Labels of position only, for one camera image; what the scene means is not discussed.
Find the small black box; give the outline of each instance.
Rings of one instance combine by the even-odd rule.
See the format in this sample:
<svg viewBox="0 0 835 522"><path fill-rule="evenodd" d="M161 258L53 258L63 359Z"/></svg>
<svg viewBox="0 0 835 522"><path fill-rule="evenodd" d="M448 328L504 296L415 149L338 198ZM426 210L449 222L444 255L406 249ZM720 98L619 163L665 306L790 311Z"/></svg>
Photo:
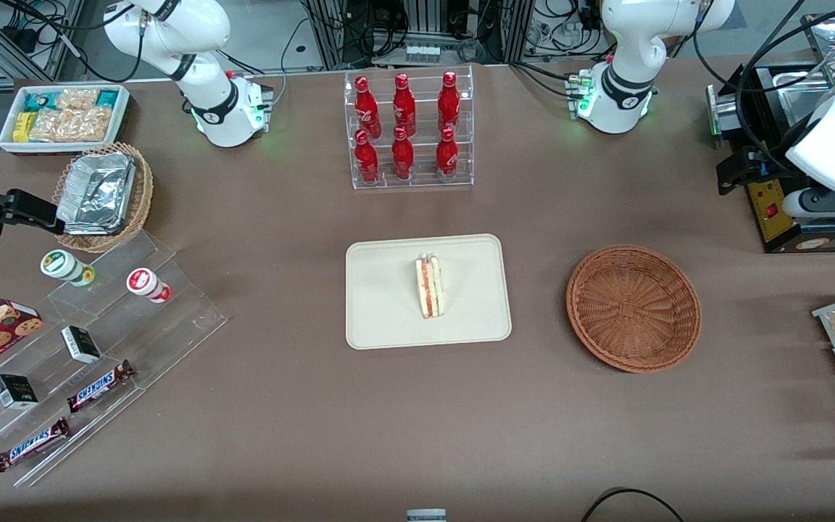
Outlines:
<svg viewBox="0 0 835 522"><path fill-rule="evenodd" d="M83 330L78 326L68 326L60 331L63 334L63 343L66 344L70 351L70 357L74 360L85 364L95 364L99 362L99 348L96 348L96 343L92 341L92 336L89 332Z"/></svg>
<svg viewBox="0 0 835 522"><path fill-rule="evenodd" d="M30 389L27 377L0 374L0 400L13 410L30 410L37 405L37 396Z"/></svg>

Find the yellow panel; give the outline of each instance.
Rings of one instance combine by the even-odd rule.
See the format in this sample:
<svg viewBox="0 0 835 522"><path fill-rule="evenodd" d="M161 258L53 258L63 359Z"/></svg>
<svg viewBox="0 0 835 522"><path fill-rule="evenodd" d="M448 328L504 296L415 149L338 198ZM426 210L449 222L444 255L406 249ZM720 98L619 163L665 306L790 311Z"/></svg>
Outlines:
<svg viewBox="0 0 835 522"><path fill-rule="evenodd" d="M782 191L778 181L766 181L764 183L749 183L746 185L746 192L749 193L749 200L756 212L756 221L759 222L759 229L762 231L763 240L766 242L778 238L782 233L793 227L792 217L785 214L781 208L785 200L785 192ZM768 217L770 206L778 211L773 217Z"/></svg>

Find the snickers bar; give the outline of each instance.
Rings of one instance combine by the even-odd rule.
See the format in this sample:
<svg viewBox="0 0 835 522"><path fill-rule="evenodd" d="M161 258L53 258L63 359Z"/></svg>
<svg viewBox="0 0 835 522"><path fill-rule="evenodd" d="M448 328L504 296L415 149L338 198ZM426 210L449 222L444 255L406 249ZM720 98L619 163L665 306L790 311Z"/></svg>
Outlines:
<svg viewBox="0 0 835 522"><path fill-rule="evenodd" d="M105 392L118 386L120 382L127 379L129 376L133 376L134 373L135 370L130 366L128 360L125 359L125 361L120 363L118 366L113 367L112 371L106 373L105 376L102 376L95 383L89 384L89 386L80 391L78 394L74 394L73 397L67 399L67 403L70 404L70 413L79 412L79 410L82 410L84 406L94 402L96 399L105 394Z"/></svg>
<svg viewBox="0 0 835 522"><path fill-rule="evenodd" d="M0 473L9 469L11 466L21 462L30 454L40 452L44 447L51 445L60 439L69 439L70 424L63 417L57 420L57 423L43 430L36 436L25 440L23 444L13 448L11 452L0 453Z"/></svg>

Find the white tray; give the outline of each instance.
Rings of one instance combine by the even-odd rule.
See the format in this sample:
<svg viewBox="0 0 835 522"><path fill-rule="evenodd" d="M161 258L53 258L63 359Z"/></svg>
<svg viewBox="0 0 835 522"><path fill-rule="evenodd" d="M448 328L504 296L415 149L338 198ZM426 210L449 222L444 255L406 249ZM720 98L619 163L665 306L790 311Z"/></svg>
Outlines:
<svg viewBox="0 0 835 522"><path fill-rule="evenodd" d="M436 254L444 316L424 318L415 259ZM501 341L511 334L501 242L491 234L368 241L347 250L347 344L357 350Z"/></svg>
<svg viewBox="0 0 835 522"><path fill-rule="evenodd" d="M115 105L112 107L112 119L109 120L109 129L105 133L105 138L101 141L73 141L60 143L47 142L25 142L17 143L12 141L12 131L14 131L14 122L17 116L24 109L24 105L29 95L55 92L66 88L78 89L99 89L103 91L118 91L118 98L115 99ZM82 152L89 149L95 149L96 146L105 146L114 143L118 136L118 132L122 127L122 121L125 119L125 109L127 109L128 99L130 94L124 86L115 85L115 83L67 83L67 85L55 86L30 86L21 87L14 93L11 109L9 109L9 116L6 122L2 125L0 132L0 148L3 151L11 152L12 154L61 154L67 152Z"/></svg>

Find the green and white jar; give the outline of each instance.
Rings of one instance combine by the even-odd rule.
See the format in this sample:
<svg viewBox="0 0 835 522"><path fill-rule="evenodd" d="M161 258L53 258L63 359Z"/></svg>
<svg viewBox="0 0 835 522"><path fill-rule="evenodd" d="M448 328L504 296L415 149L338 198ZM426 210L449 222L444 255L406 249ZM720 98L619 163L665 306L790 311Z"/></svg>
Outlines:
<svg viewBox="0 0 835 522"><path fill-rule="evenodd" d="M96 270L65 250L51 250L41 259L44 275L69 281L73 286L86 286L96 280Z"/></svg>

